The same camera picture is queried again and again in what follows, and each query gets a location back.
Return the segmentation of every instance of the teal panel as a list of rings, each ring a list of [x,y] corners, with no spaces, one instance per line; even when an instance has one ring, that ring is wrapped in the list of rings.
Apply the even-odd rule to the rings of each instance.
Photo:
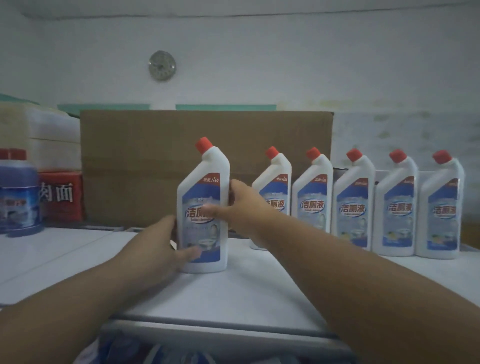
[[[186,111],[276,111],[276,105],[175,105]]]
[[[57,107],[77,116],[82,110],[150,110],[150,104],[63,104]]]
[[[35,104],[35,105],[40,105],[38,102],[25,100],[23,98],[17,98],[17,97],[13,97],[13,96],[4,95],[4,94],[0,94],[0,101],[4,101],[4,102],[30,102],[30,103]]]

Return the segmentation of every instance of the round clock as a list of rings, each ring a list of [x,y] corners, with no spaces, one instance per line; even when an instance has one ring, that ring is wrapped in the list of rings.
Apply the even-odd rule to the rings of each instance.
[[[159,50],[150,57],[148,70],[157,81],[166,81],[177,71],[177,64],[170,53]]]

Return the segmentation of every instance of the white shelf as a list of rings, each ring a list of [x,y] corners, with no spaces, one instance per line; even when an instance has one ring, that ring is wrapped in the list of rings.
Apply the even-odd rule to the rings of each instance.
[[[67,254],[111,231],[45,228],[20,238],[0,235],[0,283]]]
[[[133,237],[114,232],[0,285],[0,303],[16,303],[112,258]],[[203,275],[180,274],[158,294],[115,315],[157,324],[331,337],[321,315],[282,266],[265,251],[230,239],[228,268]],[[389,258],[480,306],[480,253],[457,260]]]

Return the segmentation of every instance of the brown cardboard box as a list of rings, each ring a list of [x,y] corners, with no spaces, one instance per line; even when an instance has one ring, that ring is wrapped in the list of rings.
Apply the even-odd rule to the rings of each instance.
[[[275,146],[290,160],[293,181],[317,147],[330,158],[330,112],[83,111],[82,163],[87,219],[143,227],[176,214],[177,187],[201,162],[206,136],[230,160],[231,178],[251,184]]]

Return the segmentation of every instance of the red packaging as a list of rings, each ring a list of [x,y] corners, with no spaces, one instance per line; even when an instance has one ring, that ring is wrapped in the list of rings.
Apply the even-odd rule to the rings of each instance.
[[[40,176],[42,215],[51,221],[83,221],[81,172],[46,172]]]

